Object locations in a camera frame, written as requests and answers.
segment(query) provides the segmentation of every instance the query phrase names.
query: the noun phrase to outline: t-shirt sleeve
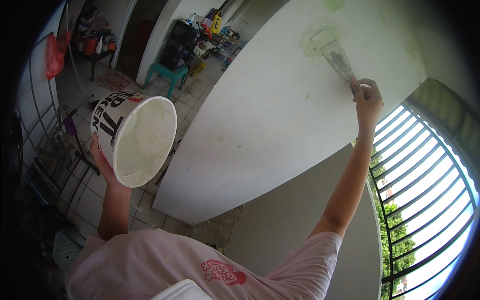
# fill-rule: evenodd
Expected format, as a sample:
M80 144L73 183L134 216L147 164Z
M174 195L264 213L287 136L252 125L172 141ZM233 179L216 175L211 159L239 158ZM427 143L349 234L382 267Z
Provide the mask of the t-shirt sleeve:
M281 283L294 299L323 299L341 243L342 238L334 232L317 233L266 278Z

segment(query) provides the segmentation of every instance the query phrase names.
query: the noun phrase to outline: tree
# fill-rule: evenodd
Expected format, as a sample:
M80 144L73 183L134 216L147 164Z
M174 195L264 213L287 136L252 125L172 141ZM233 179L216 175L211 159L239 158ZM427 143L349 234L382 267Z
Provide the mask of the tree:
M373 149L372 156L375 153L377 153L376 148ZM375 167L380 162L381 159L382 159L382 156L378 156L377 158L372 160L370 162L370 168ZM380 174L382 174L384 171L385 171L385 168L381 167L381 168L375 170L373 172L373 175L375 177L377 177ZM388 249L388 236L387 236L387 230L386 230L386 227L385 227L385 219L384 219L384 215L383 215L383 212L382 212L382 206L380 204L380 199L378 198L377 190L375 188L375 185L373 183L373 178L372 178L370 173L367 176L367 180L368 180L368 184L370 185L370 189L372 191L372 197L373 197L373 200L375 202L375 208L377 210L378 223L380 225L380 237L381 237L381 240L382 240L382 257L383 257L383 268L382 268L383 277L387 277L387 276L390 275L390 251ZM395 205L395 203L384 204L384 209L385 209L385 214L387 215L387 214L395 211L397 209L397 205ZM392 217L390 217L388 219L388 225L390 227L393 227L396 224L399 224L401 222L403 222L403 218L402 218L401 213L393 215ZM402 227L398 228L397 230L392 231L390 233L390 238L392 239L392 241L395 241L395 240L405 236L406 234L407 234L407 226L402 226ZM408 238L408 239L406 239L406 240L404 240L404 241L402 241L402 242L400 242L397 245L394 245L392 247L392 255L395 258L399 255L402 255L402 254L412 250L414 246L415 246L415 242L412 241L411 238ZM410 267L414 263L415 263L415 255L414 254L408 255L408 256L406 256L402 259L394 261L394 263L393 263L394 274ZM401 280L402 280L402 278L399 278L399 279L396 279L394 281L394 289L397 285L400 284ZM381 291L380 299L381 300L389 299L389 297L388 297L389 292L390 292L390 287L387 284L382 285L382 291Z

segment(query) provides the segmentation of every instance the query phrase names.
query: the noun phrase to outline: scraper blade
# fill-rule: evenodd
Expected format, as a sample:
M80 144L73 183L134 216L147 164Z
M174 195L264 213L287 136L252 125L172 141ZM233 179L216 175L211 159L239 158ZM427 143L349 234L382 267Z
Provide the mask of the scraper blade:
M321 47L320 50L335 70L346 79L350 85L352 94L355 95L352 84L350 83L350 79L353 77L352 67L350 66L350 62L348 61L347 55L340 42L337 39L334 39L330 43Z

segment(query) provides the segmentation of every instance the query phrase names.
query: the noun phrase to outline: pink t-shirt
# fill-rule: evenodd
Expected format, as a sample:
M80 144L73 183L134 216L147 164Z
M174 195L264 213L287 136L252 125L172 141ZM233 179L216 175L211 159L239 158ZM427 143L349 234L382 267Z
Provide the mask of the pink t-shirt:
M67 277L67 291L79 299L150 299L191 279L219 299L323 299L342 239L321 232L266 277L260 277L217 250L161 229L89 236Z

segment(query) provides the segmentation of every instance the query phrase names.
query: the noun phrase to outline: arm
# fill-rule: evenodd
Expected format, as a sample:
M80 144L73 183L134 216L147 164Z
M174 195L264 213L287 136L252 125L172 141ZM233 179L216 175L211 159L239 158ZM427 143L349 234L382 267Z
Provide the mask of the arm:
M347 166L328 200L322 217L309 237L324 231L333 231L341 238L357 210L365 187L370 165L375 126L383 108L382 97L375 81L355 78L351 80L357 103L359 134Z
M92 137L90 151L98 169L107 182L107 191L105 192L102 216L97 232L103 240L109 240L117 234L128 233L128 209L132 189L123 186L115 178L112 167L98 148L96 132L94 132Z

